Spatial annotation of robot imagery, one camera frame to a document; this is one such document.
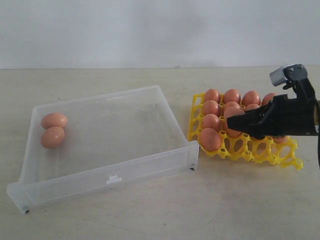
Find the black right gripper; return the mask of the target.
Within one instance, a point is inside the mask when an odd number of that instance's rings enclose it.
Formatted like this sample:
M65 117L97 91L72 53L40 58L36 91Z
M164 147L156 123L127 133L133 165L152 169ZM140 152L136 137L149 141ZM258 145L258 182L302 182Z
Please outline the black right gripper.
M315 136L316 97L277 95L266 105L238 116L239 131L261 140L266 136Z

